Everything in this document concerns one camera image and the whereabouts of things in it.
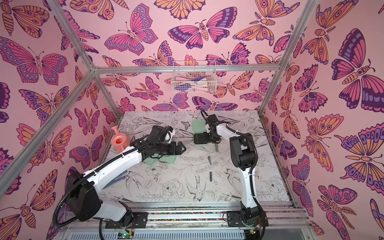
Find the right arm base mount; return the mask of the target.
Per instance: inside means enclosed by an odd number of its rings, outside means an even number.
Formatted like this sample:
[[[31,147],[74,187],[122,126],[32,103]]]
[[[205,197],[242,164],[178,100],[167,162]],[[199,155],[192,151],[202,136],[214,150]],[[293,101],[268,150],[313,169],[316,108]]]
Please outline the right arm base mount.
[[[261,228],[269,226],[267,217],[262,213],[248,216],[242,211],[228,211],[225,213],[224,219],[227,221],[229,227]]]

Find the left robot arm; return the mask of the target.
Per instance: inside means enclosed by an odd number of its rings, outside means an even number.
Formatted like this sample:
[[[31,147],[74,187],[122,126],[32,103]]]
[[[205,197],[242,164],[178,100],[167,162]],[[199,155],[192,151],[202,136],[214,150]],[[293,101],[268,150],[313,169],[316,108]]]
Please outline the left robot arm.
[[[150,134],[131,142],[117,156],[83,174],[73,172],[66,183],[66,192],[53,213],[55,227],[64,227],[76,220],[110,220],[121,227],[133,222],[133,212],[124,203],[100,199],[99,193],[113,179],[130,167],[157,155],[179,156],[187,148],[172,140],[176,131],[170,127],[154,126]]]

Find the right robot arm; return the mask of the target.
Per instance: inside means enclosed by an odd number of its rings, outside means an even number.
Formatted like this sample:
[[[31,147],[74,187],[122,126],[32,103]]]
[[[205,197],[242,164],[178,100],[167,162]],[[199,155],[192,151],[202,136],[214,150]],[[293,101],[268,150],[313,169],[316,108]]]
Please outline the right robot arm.
[[[241,213],[245,218],[260,216],[263,209],[257,200],[253,171],[258,163],[258,152],[253,136],[233,129],[230,123],[221,121],[215,114],[201,111],[205,120],[205,131],[194,134],[195,145],[219,144],[222,140],[229,143],[231,161],[239,171],[243,187]]]

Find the green nail clipper case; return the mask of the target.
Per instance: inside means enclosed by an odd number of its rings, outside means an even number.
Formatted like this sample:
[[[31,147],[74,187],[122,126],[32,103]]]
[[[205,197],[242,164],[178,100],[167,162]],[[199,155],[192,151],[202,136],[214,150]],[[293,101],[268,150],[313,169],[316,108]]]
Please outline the green nail clipper case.
[[[146,165],[148,166],[152,166],[154,165],[156,162],[158,161],[158,159],[154,159],[154,158],[147,158],[143,161],[143,163],[145,163]]]

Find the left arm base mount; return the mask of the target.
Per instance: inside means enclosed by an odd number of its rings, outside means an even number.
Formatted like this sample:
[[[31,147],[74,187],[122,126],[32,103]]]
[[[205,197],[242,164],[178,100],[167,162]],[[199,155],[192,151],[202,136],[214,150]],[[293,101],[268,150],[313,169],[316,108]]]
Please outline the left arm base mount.
[[[148,212],[133,212],[127,221],[114,222],[107,220],[106,229],[145,229],[148,223]]]

